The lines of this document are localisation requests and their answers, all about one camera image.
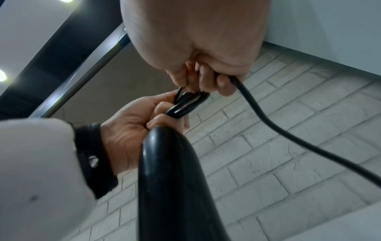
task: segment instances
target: white sleeve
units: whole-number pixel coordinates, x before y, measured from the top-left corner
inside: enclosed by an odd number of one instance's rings
[[[69,124],[1,121],[0,153],[0,240],[59,241],[93,210]]]

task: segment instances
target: black wristband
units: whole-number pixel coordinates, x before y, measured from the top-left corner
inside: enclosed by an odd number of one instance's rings
[[[97,199],[118,185],[102,143],[100,124],[75,128],[75,145],[87,185]]]

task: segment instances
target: skin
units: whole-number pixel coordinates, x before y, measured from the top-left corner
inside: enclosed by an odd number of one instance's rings
[[[101,124],[103,146],[115,175],[138,167],[141,145],[155,126],[169,126],[180,133],[189,128],[188,116],[174,119],[165,115],[173,107],[176,93],[134,100]]]
[[[269,6],[270,0],[121,0],[131,42],[150,65],[187,91],[223,96],[235,92],[227,75],[243,81],[257,58]]]

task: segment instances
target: recessed light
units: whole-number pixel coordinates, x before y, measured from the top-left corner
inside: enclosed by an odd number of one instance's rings
[[[6,81],[7,75],[0,69],[0,82]]]

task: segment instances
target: brick wall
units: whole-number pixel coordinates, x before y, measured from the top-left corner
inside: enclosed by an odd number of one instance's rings
[[[291,133],[381,175],[381,78],[266,44],[245,81],[265,113]],[[361,177],[280,137],[239,93],[218,94],[190,117],[200,158],[233,241],[280,241],[381,200]],[[135,240],[137,172],[70,236]]]

